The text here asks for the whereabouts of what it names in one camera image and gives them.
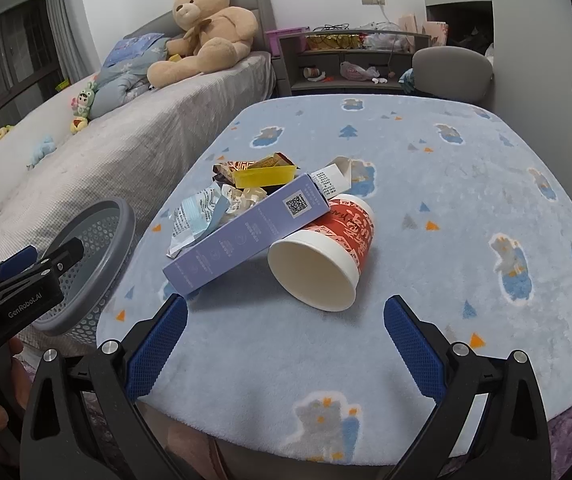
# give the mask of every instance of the light blue tablecloth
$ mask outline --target light blue tablecloth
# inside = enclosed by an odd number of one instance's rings
[[[384,302],[401,294],[451,342],[498,357],[527,351],[549,418],[572,405],[572,202],[505,123],[454,102],[323,95],[245,109],[150,225],[98,341],[122,338],[172,292],[162,273],[170,211],[208,186],[212,164],[275,151],[304,171],[354,158],[352,192],[376,216],[357,300],[338,314],[310,308],[259,254],[190,298],[186,331],[146,402],[252,449],[396,463],[434,406],[384,329]]]

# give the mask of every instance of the storage box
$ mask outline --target storage box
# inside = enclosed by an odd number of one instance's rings
[[[181,253],[163,273],[185,298],[328,211],[322,192],[303,174]]]
[[[308,32],[310,27],[297,27],[297,28],[279,28],[278,30],[267,30],[266,36],[271,44],[271,51],[273,56],[281,56],[279,52],[279,37],[286,34],[296,34],[297,32]],[[299,38],[299,48],[295,52],[303,52],[306,49],[306,37]]]

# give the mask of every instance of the gray laundry basket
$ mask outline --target gray laundry basket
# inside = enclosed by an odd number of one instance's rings
[[[134,211],[121,198],[101,200],[77,215],[56,236],[46,254],[70,238],[83,243],[83,258],[59,278],[64,301],[32,326],[96,345],[99,315],[126,269],[136,239]]]

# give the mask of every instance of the bed headboard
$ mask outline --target bed headboard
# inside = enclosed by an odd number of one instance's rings
[[[266,30],[274,30],[275,16],[272,13],[271,0],[230,0],[230,5],[233,7],[243,7],[244,9],[251,10],[257,18],[259,29],[255,38],[253,39],[253,50],[267,50],[270,51],[268,41],[266,39]],[[173,19],[173,12],[169,10],[165,14],[146,23],[143,27],[138,28],[125,38],[134,38],[147,34],[148,32],[162,32],[169,38],[175,38],[184,34],[184,30],[179,28]]]

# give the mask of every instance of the yellow plush toy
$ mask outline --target yellow plush toy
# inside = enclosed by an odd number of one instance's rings
[[[10,130],[13,129],[14,126],[10,126],[9,124],[6,124],[5,126],[2,126],[0,128],[0,140],[3,139],[3,137],[5,137],[6,135],[8,135],[10,133]]]
[[[70,123],[70,133],[73,135],[88,126],[88,119],[85,117],[75,117]]]
[[[258,29],[255,15],[230,7],[230,0],[175,0],[173,17],[187,32],[166,44],[173,60],[157,61],[148,69],[148,80],[156,88],[233,67],[250,53]]]

